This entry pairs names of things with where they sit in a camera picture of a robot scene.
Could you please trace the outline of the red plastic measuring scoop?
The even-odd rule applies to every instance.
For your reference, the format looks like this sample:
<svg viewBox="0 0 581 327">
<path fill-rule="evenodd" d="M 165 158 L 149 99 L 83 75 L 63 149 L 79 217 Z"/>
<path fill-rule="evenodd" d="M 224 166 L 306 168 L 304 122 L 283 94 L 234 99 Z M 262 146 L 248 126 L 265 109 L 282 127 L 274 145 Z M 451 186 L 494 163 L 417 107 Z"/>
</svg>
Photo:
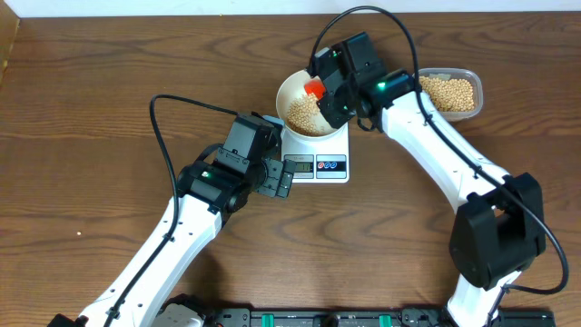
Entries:
<svg viewBox="0 0 581 327">
<path fill-rule="evenodd" d="M 318 101 L 321 100 L 327 92 L 324 83 L 319 78 L 309 80 L 303 88 L 307 95 L 313 94 Z"/>
</svg>

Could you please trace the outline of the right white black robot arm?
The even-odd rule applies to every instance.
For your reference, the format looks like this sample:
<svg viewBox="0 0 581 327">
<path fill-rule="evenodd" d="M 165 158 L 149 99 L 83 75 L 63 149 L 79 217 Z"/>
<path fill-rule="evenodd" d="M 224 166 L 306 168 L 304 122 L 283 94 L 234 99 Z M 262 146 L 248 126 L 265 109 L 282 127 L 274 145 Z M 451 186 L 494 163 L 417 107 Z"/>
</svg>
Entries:
<svg viewBox="0 0 581 327">
<path fill-rule="evenodd" d="M 365 33 L 316 49 L 307 68 L 325 91 L 320 111 L 333 127 L 351 118 L 404 147 L 445 194 L 456 215 L 449 242 L 458 284 L 446 310 L 455 326 L 489 326 L 517 277 L 547 246 L 542 192 L 470 145 L 422 92 L 419 73 L 388 72 Z"/>
</svg>

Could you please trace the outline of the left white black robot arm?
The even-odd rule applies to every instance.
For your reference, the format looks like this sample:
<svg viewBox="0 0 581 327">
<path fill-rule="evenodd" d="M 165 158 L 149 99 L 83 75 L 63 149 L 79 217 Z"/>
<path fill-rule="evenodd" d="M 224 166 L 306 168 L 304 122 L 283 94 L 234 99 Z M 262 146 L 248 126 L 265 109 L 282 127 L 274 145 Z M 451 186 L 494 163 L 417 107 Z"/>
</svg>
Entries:
<svg viewBox="0 0 581 327">
<path fill-rule="evenodd" d="M 252 160 L 219 151 L 182 169 L 177 194 L 152 234 L 109 288 L 75 319 L 61 313 L 55 326 L 153 326 L 162 305 L 200 251 L 248 201 L 251 193 L 285 198 L 295 162 Z"/>
</svg>

